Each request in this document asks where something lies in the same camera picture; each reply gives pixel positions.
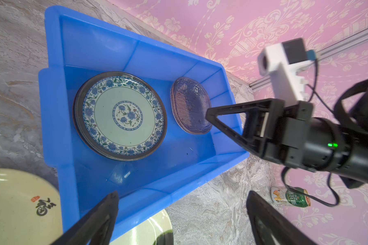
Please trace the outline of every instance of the blue plastic bin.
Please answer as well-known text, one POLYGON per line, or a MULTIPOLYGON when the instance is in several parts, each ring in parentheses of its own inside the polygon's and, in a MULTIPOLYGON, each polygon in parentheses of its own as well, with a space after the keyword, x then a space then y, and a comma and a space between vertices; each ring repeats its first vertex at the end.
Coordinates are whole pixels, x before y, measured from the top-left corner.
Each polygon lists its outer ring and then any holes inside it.
MULTIPOLYGON (((219 63, 61 6, 47 8, 45 29, 49 68, 39 73, 42 139, 45 162, 58 172, 64 231, 117 190, 116 239, 249 156, 215 127, 190 135, 173 117, 170 88, 181 76, 201 82, 213 107, 235 104, 219 63), (166 137, 147 158, 122 162, 100 156, 75 129, 76 92, 106 71, 142 78, 165 105, 166 137)), ((239 115, 222 121, 242 131, 239 115)))

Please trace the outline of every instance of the black cable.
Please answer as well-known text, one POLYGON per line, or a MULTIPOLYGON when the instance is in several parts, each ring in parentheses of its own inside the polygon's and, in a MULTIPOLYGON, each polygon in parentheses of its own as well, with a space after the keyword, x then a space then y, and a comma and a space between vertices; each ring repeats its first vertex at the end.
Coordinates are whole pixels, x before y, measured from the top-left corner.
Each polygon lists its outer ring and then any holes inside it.
POLYGON ((320 95, 315 91, 315 89, 312 87, 312 86, 310 86, 309 84, 307 84, 307 86, 312 90, 312 93, 313 94, 315 94, 318 98, 319 98, 319 100, 320 100, 320 102, 332 113, 332 114, 334 114, 334 111, 333 110, 331 110, 331 108, 330 107, 328 107, 328 105, 322 100, 322 98, 320 97, 320 95))
POLYGON ((319 61, 317 60, 317 58, 314 60, 314 82, 313 82, 313 89, 312 89, 312 94, 309 97, 308 102, 311 102, 313 95, 316 93, 316 85, 317 85, 317 77, 319 75, 319 61))
POLYGON ((285 168, 282 170, 282 173, 281 173, 281 179, 282 179, 282 182, 283 182, 283 184, 285 185, 286 189, 288 189, 289 191, 293 191, 293 192, 295 192, 295 193, 298 193, 298 194, 301 194, 301 195, 307 196, 307 197, 309 197, 309 198, 312 198, 312 199, 314 199, 315 201, 317 201, 317 202, 319 202, 319 203, 321 203, 321 204, 323 204, 323 205, 325 205, 325 206, 327 206, 327 207, 335 207, 335 206, 337 206, 337 205, 339 204, 339 196, 338 196, 338 193, 336 193, 336 191, 334 191, 334 190, 331 188, 331 186, 330 186, 330 182, 331 182, 331 173, 328 175, 328 179, 327 179, 327 186, 328 186, 328 188, 331 190, 331 192, 334 194, 334 197, 335 197, 335 200, 336 200, 335 204, 331 204, 331 203, 327 203, 327 202, 325 202, 325 201, 322 201, 322 200, 318 199, 317 197, 314 197, 314 196, 311 196, 311 195, 305 194, 305 193, 303 193, 303 192, 301 192, 301 191, 299 191, 299 190, 297 190, 297 189, 295 189, 295 188, 291 187, 290 185, 286 184, 286 182, 285 182, 285 175, 286 175, 286 173, 289 171, 289 169, 290 169, 289 167, 285 167, 285 168))

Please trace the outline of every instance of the marble floor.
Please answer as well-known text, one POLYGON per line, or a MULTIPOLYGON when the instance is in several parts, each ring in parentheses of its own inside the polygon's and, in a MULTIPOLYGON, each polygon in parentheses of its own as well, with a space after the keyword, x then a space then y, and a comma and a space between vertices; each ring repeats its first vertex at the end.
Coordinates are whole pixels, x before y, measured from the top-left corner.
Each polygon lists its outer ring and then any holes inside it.
MULTIPOLYGON (((0 167, 36 174, 58 188, 57 173, 44 163, 38 72, 48 67, 44 11, 62 5, 130 31, 169 43, 103 0, 0 0, 0 167)), ((237 103, 251 89, 229 76, 237 103)), ((255 190, 270 201, 270 164, 254 156, 167 208, 175 244, 253 244, 245 200, 255 190)))

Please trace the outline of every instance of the plate rim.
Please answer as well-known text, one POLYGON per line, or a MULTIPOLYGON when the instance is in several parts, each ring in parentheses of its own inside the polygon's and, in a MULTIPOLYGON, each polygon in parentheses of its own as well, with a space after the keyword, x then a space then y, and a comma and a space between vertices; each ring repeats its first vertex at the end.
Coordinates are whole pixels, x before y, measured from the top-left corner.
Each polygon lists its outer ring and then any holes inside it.
POLYGON ((110 159, 119 160, 119 161, 136 161, 143 159, 149 155, 151 155, 153 152, 155 152, 160 145, 162 144, 166 131, 167 131, 167 114, 164 104, 162 103, 162 100, 158 93, 145 81, 143 81, 141 78, 134 76, 132 74, 122 72, 122 71, 108 71, 100 73, 96 76, 93 76, 92 78, 88 79, 86 82, 83 83, 83 85, 79 88, 77 94, 75 95, 74 104, 73 104, 73 121, 75 128, 78 132, 78 135, 83 140, 83 142, 94 152, 105 156, 110 159), (150 148, 149 150, 145 151, 144 153, 137 154, 137 155, 120 155, 117 153, 113 153, 107 149, 105 149, 103 146, 98 144, 94 138, 90 135, 90 133, 87 130, 86 124, 83 120, 83 102, 85 99, 85 96, 87 95, 88 91, 91 89, 91 87, 96 84, 97 82, 101 81, 102 79, 113 77, 113 76, 125 76, 130 79, 135 80, 136 82, 139 82, 140 84, 147 87, 148 90, 155 96, 158 103, 161 106, 162 110, 162 116, 164 119, 164 124, 161 132, 161 137, 157 141, 157 143, 150 148))

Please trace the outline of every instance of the green can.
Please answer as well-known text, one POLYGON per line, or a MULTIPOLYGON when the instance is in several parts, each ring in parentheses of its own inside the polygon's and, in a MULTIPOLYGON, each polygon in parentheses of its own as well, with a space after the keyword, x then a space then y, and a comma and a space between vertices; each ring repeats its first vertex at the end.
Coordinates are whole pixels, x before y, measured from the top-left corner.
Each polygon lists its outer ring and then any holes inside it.
MULTIPOLYGON (((308 194, 306 189, 295 187, 295 189, 308 194)), ((285 187, 271 187, 271 198, 275 204, 294 206, 294 207, 309 207, 311 205, 311 199, 302 194, 289 191, 285 187)))

